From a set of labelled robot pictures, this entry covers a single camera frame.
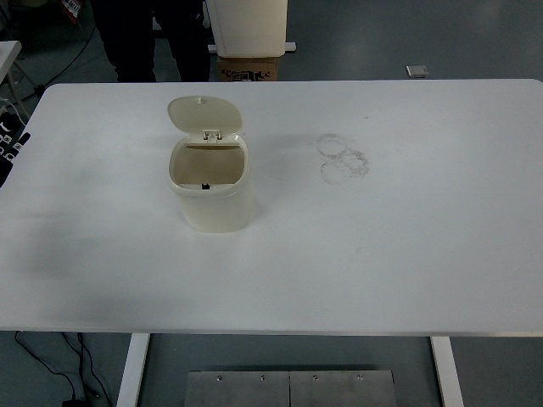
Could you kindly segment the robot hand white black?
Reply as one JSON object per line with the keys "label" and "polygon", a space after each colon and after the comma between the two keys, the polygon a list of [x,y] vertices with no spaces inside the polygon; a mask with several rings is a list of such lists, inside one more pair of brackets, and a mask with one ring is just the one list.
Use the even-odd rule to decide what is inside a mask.
{"label": "robot hand white black", "polygon": [[21,123],[13,115],[5,113],[1,117],[1,186],[13,169],[15,158],[31,137],[29,132],[17,137],[20,127]]}

